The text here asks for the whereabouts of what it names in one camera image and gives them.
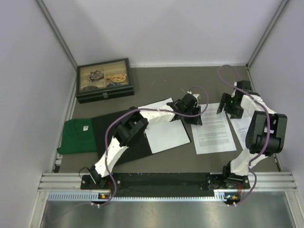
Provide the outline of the printed text paper sheet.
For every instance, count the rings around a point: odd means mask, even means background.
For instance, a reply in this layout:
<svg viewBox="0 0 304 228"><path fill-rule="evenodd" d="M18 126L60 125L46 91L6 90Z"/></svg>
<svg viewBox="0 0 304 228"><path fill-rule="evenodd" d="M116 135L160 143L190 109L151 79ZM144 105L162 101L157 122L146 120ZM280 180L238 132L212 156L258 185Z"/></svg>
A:
<svg viewBox="0 0 304 228"><path fill-rule="evenodd" d="M196 154L236 151L226 114L217 114L218 103L202 104L202 126L192 125L193 142Z"/></svg>

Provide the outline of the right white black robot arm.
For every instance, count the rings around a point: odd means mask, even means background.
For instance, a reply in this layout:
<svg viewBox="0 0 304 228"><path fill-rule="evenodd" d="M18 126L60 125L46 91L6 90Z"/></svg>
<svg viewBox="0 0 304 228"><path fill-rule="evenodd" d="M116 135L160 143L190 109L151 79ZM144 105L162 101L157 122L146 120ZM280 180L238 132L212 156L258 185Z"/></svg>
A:
<svg viewBox="0 0 304 228"><path fill-rule="evenodd" d="M245 137L245 148L223 167L221 180L227 188L243 183L261 160L282 151L287 126L287 116L267 107L260 95L252 91L249 81L238 81L234 88L231 95L223 93L217 113L225 111L231 119L241 119L247 112L251 122Z"/></svg>

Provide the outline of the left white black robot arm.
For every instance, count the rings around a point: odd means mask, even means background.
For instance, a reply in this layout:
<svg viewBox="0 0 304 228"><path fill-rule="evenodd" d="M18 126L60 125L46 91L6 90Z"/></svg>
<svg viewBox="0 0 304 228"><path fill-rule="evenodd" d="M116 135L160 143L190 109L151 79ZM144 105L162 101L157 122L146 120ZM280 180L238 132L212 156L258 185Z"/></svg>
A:
<svg viewBox="0 0 304 228"><path fill-rule="evenodd" d="M148 126L183 119L194 125L202 125L198 94L188 92L182 99L168 102L157 108L131 107L111 123L105 132L105 152L89 170L91 182L97 188L107 185L114 165L121 155L135 145Z"/></svg>

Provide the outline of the printed white paper sheets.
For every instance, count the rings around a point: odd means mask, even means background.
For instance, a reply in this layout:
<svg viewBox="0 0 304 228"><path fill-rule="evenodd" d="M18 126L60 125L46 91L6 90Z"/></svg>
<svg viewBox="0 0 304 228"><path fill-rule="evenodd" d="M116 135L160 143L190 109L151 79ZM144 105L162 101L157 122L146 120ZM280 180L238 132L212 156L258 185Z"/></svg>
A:
<svg viewBox="0 0 304 228"><path fill-rule="evenodd" d="M231 119L231 115L228 115L229 120L233 126L233 129L237 135L242 149L246 148L246 135L252 118L248 112L244 111L240 119Z"/></svg>

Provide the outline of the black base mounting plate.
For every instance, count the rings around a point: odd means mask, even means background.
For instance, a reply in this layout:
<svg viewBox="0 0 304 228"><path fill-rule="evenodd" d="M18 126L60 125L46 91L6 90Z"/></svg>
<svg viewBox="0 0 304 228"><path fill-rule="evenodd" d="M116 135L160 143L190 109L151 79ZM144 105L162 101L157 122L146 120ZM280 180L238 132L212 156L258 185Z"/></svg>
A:
<svg viewBox="0 0 304 228"><path fill-rule="evenodd" d="M248 190L250 188L248 176L236 176L226 179L222 173L114 173L117 190L131 190L140 187L197 187L200 190Z"/></svg>

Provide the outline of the dark green glass-lid box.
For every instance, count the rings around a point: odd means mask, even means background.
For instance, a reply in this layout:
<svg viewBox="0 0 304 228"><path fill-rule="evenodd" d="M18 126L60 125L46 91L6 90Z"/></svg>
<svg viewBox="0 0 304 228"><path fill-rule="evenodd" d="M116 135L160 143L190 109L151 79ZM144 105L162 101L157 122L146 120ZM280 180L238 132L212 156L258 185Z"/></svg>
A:
<svg viewBox="0 0 304 228"><path fill-rule="evenodd" d="M90 103L134 95L128 58L77 67L76 99Z"/></svg>

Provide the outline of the green folded t-shirt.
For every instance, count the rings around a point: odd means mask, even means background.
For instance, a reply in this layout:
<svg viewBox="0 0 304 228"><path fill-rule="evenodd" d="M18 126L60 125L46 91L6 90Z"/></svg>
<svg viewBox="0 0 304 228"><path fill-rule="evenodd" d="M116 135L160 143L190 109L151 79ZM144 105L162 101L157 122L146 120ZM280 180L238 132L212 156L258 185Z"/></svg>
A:
<svg viewBox="0 0 304 228"><path fill-rule="evenodd" d="M82 118L66 121L57 152L60 155L97 152L92 120Z"/></svg>

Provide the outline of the aluminium rail frame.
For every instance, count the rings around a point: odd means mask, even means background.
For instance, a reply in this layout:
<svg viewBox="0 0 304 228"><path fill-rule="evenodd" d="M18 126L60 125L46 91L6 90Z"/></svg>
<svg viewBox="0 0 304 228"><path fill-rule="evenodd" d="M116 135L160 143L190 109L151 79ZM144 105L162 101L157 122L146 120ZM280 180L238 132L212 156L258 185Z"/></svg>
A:
<svg viewBox="0 0 304 228"><path fill-rule="evenodd" d="M297 191L291 172L257 172L255 191ZM81 178L77 173L43 173L39 191L80 190Z"/></svg>

